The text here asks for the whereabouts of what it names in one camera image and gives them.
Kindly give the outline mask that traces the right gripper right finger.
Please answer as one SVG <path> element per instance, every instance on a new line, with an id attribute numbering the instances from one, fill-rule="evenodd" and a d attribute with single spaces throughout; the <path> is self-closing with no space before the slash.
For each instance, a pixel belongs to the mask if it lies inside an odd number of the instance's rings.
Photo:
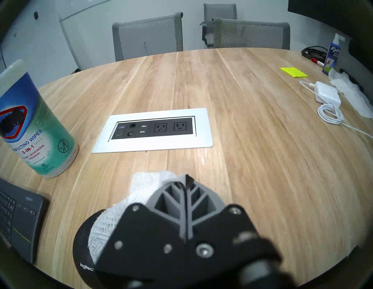
<path id="1" fill-rule="evenodd" d="M 253 261 L 261 255 L 261 238 L 246 211 L 225 205 L 220 197 L 185 175 L 187 235 L 200 259 Z"/>

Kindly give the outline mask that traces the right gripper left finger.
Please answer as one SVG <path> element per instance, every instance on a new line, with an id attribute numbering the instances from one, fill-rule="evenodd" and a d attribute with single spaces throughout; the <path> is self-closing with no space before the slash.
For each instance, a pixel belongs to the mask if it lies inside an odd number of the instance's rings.
<path id="1" fill-rule="evenodd" d="M 156 274 L 182 268 L 187 242 L 185 175 L 134 174 L 130 194 L 95 221 L 95 270 L 108 274 Z"/>

